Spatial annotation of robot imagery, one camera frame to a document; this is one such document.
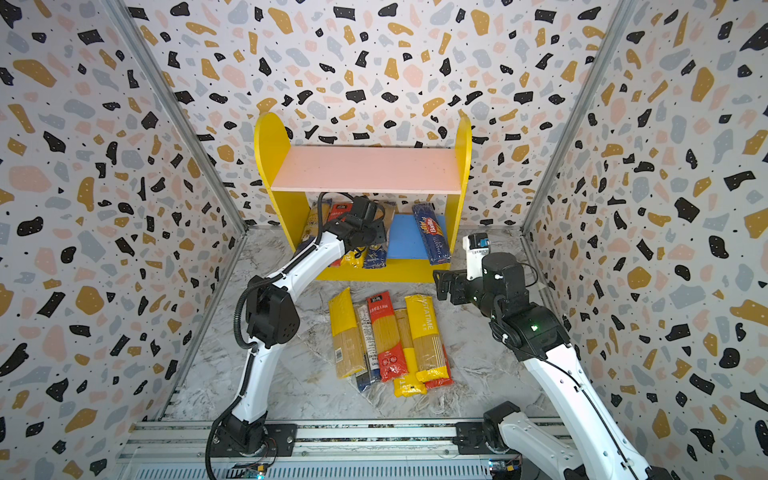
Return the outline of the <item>red black-label spaghetti bag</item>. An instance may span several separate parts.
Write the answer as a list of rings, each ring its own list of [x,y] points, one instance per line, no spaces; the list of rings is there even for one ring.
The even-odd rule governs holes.
[[[353,204],[351,202],[334,203],[330,208],[330,213],[328,215],[328,218],[325,224],[328,225],[333,221],[339,219],[344,214],[349,212],[352,209],[352,206]]]

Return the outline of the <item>blue starry pasta bag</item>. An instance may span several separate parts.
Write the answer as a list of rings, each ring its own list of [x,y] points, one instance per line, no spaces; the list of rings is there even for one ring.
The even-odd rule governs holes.
[[[385,210],[383,215],[384,238],[381,243],[374,244],[368,248],[363,262],[364,269],[381,269],[387,263],[390,229],[394,215],[397,213],[397,206],[394,202],[385,201],[383,207]]]

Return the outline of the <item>yellow Pastatime bag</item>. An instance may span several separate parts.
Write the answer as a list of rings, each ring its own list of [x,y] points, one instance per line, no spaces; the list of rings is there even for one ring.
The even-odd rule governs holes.
[[[422,383],[446,376],[445,355],[431,296],[405,297],[408,321],[418,363],[416,377]]]
[[[354,248],[342,257],[341,265],[350,268],[361,269],[364,267],[366,255],[366,247]]]

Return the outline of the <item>dark blue Anko pasta bag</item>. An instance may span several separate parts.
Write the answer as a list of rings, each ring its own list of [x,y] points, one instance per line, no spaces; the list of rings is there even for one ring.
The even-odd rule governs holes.
[[[301,239],[297,246],[296,252],[299,253],[308,244],[313,242],[318,236],[319,227],[324,224],[329,214],[330,206],[327,202],[323,202],[321,206],[314,205],[308,214],[304,228],[302,230]]]

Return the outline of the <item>blue Barilla spaghetti pack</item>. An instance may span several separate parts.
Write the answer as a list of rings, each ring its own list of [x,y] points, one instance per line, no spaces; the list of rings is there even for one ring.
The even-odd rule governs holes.
[[[434,207],[427,203],[416,203],[412,206],[412,214],[430,264],[449,263],[451,260],[450,247],[438,222]]]

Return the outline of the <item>white label noodle bag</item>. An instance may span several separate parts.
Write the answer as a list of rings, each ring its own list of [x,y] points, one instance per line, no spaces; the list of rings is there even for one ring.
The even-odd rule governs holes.
[[[372,322],[366,304],[361,303],[356,306],[356,316],[363,342],[363,354],[366,369],[363,372],[358,373],[355,376],[355,380],[358,390],[364,392],[371,385],[381,381],[381,373]]]

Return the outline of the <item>yellow top spaghetti bag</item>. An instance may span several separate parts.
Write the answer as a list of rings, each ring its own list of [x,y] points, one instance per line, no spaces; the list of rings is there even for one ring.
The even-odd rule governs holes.
[[[350,288],[330,300],[329,313],[336,376],[339,379],[355,376],[367,366]]]

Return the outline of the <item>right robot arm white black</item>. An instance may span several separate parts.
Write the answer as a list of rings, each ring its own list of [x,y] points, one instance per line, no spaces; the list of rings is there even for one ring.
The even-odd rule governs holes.
[[[531,301],[521,262],[506,252],[470,255],[464,270],[433,273],[437,297],[471,304],[495,340],[531,373],[572,441],[562,442],[506,402],[485,414],[486,441],[522,454],[551,479],[668,479],[632,445],[592,387],[555,314]]]

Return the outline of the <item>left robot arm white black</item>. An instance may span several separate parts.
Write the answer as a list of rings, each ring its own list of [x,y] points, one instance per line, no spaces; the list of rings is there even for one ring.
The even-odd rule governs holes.
[[[205,460],[219,451],[236,456],[267,454],[276,443],[265,427],[270,386],[283,347],[296,335],[295,306],[304,290],[327,267],[354,251],[386,239],[384,206],[366,196],[345,195],[351,209],[334,220],[316,204],[318,232],[291,260],[267,277],[255,276],[241,293],[233,314],[238,346],[247,351],[240,386],[232,403],[212,423]]]

